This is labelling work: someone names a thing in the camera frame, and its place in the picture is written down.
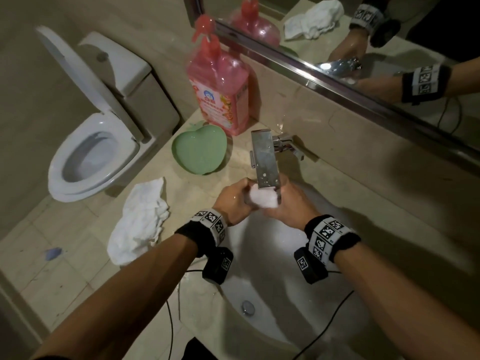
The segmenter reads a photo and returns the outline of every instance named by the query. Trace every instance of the person's left hand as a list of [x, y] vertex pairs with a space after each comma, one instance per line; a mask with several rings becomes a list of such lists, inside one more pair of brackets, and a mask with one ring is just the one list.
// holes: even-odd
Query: person's left hand
[[228, 226], [241, 223], [255, 210], [255, 207], [245, 203], [245, 194], [248, 194], [254, 184], [255, 181], [243, 178], [220, 192], [213, 209], [221, 213]]

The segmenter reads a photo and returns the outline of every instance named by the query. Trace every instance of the mirror frame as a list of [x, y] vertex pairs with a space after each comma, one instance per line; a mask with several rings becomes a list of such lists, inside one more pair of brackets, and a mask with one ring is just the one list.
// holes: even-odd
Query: mirror frame
[[[203, 0], [183, 1], [190, 25], [194, 27], [195, 20], [205, 13]], [[216, 33], [220, 42], [232, 50], [266, 67], [274, 63], [275, 71], [286, 78], [480, 177], [480, 149], [465, 144], [459, 138], [437, 129], [396, 106], [378, 98], [369, 97], [322, 73], [314, 65], [284, 54], [218, 20]]]

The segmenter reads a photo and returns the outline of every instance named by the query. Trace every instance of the bottle label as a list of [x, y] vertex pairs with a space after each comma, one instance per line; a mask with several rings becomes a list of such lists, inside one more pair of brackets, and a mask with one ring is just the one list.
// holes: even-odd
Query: bottle label
[[203, 117], [225, 129], [236, 129], [248, 118], [248, 83], [236, 95], [222, 95], [190, 79]]

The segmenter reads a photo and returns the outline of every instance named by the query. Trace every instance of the chrome faucet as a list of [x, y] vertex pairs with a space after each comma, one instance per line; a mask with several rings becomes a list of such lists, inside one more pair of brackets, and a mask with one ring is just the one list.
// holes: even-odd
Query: chrome faucet
[[332, 62], [315, 64], [319, 70], [332, 77], [349, 77], [352, 72], [362, 69], [360, 60], [357, 57], [351, 59], [339, 59]]
[[258, 188], [275, 187], [278, 203], [281, 202], [279, 168], [275, 153], [290, 150], [298, 160], [303, 160], [304, 155], [293, 144], [293, 138], [288, 134], [272, 135], [269, 128], [251, 132], [253, 150], [250, 151], [251, 167], [256, 169]]

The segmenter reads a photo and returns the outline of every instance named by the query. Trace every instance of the toilet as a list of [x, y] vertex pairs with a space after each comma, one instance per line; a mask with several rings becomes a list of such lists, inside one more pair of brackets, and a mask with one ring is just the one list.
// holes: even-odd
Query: toilet
[[58, 201], [73, 202], [114, 184], [127, 185], [147, 154], [171, 138], [180, 120], [152, 67], [95, 31], [75, 49], [45, 26], [36, 31], [98, 109], [57, 149], [48, 169], [48, 191]]

